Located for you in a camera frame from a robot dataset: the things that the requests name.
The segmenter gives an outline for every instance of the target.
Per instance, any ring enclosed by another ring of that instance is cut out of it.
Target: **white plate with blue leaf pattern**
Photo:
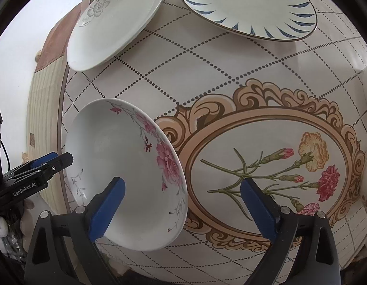
[[[231,32],[272,41],[298,41],[317,27],[310,0],[183,0],[200,17]]]

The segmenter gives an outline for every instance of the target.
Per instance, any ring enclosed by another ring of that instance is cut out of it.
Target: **green stem illustration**
[[[257,176],[256,175],[255,176],[255,175],[252,175],[252,173],[254,173],[258,168],[260,168],[261,165],[279,160],[281,158],[288,158],[288,157],[293,155],[293,150],[292,149],[279,149],[278,151],[276,151],[276,152],[274,152],[270,155],[267,155],[264,158],[262,157],[263,152],[261,151],[260,158],[256,161],[254,161],[250,165],[246,164],[244,158],[242,157],[242,155],[240,154],[240,152],[236,148],[234,148],[233,150],[236,153],[237,157],[239,158],[240,162],[242,163],[243,167],[235,169],[235,170],[230,170],[230,169],[224,168],[222,166],[213,164],[213,163],[211,163],[209,161],[206,161],[206,160],[200,160],[200,161],[202,163],[212,167],[212,168],[215,168],[217,170],[220,170],[220,171],[223,171],[223,172],[226,172],[228,174],[231,174],[233,176],[238,177],[237,181],[234,184],[231,184],[231,185],[229,185],[225,188],[219,188],[217,190],[208,190],[207,192],[208,193],[226,194],[228,197],[230,197],[238,205],[241,212],[245,215],[246,218],[248,218],[248,220],[252,220],[252,219],[246,213],[241,201],[239,201],[239,199],[238,199],[238,198],[241,198],[240,191],[234,190],[234,188],[239,186],[245,178],[269,179],[269,180],[272,180],[272,181],[281,180],[281,181],[300,182],[300,181],[298,181],[298,178],[301,178],[303,180],[303,177],[301,177],[298,174],[294,174],[294,175],[291,174],[289,176],[285,176],[285,175],[279,176],[279,175],[281,175],[283,173],[286,173],[286,172],[289,172],[293,169],[300,168],[302,165],[310,162],[313,159],[313,156],[311,155],[311,152],[309,152],[309,153],[306,153],[306,154],[302,155],[302,157],[299,160],[296,160],[291,166],[289,166],[289,167],[287,167],[283,170],[280,170],[280,171],[278,171],[276,173],[273,173],[273,174],[270,174],[270,175],[265,175],[265,176]],[[272,188],[272,187],[278,186],[278,185],[279,184],[277,184],[277,183],[271,184],[271,185],[267,186],[266,188],[262,189],[262,192],[267,194],[267,195],[272,196],[273,198],[274,198],[274,196],[281,196],[281,197],[288,198],[293,203],[293,202],[296,202],[295,199],[299,199],[299,197],[285,195],[285,194],[282,194],[280,191],[294,189],[294,188],[300,188],[302,190],[306,190],[306,188],[318,188],[318,183],[316,183],[316,182],[311,182],[310,183],[309,181],[301,183],[301,184],[297,184],[297,185],[294,185],[294,186],[287,186],[287,187],[282,187],[282,188]]]

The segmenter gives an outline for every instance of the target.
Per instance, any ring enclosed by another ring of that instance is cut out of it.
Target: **dotted grid pattern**
[[[311,0],[319,25],[303,41],[277,43],[225,32],[192,14],[181,0],[163,0],[159,11],[132,43],[108,62],[85,72],[70,70],[62,116],[62,150],[77,113],[89,102],[121,98],[154,119],[174,115],[211,93],[232,96],[249,78],[281,88],[301,89],[336,101],[344,123],[353,125],[367,153],[367,105],[360,75],[367,47],[348,18],[330,0]],[[77,204],[67,183],[71,209]],[[367,237],[367,216],[358,201],[333,228],[340,266]],[[215,249],[204,236],[183,230],[166,248],[136,252],[106,238],[99,248],[146,276],[181,284],[240,284],[263,256],[244,250]],[[277,279],[284,282],[297,248]]]

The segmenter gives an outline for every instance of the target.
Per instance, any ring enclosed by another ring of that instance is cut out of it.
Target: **blue gripper pad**
[[[273,243],[277,237],[274,218],[247,179],[244,179],[240,185],[240,195],[261,235]]]
[[[51,152],[47,155],[44,155],[43,157],[40,157],[33,161],[32,165],[30,166],[31,169],[36,168],[38,166],[41,166],[42,164],[45,164],[46,162],[49,162],[50,160],[53,160],[58,156],[57,153]]]
[[[99,209],[93,214],[90,222],[88,237],[91,242],[104,236],[108,225],[115,215],[117,208],[125,195],[125,182],[118,178],[118,181],[103,201]]]

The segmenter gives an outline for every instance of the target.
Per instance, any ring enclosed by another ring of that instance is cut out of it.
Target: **white plate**
[[[297,41],[317,26],[310,0],[183,0],[195,14],[242,35]]]
[[[79,205],[87,205],[114,177],[125,181],[108,239],[151,251],[179,235],[188,209],[185,176],[168,138],[140,109],[111,98],[89,103],[74,119],[65,151],[74,157],[66,174]]]
[[[71,33],[67,46],[69,66],[85,71],[113,57],[144,29],[161,1],[93,1]]]

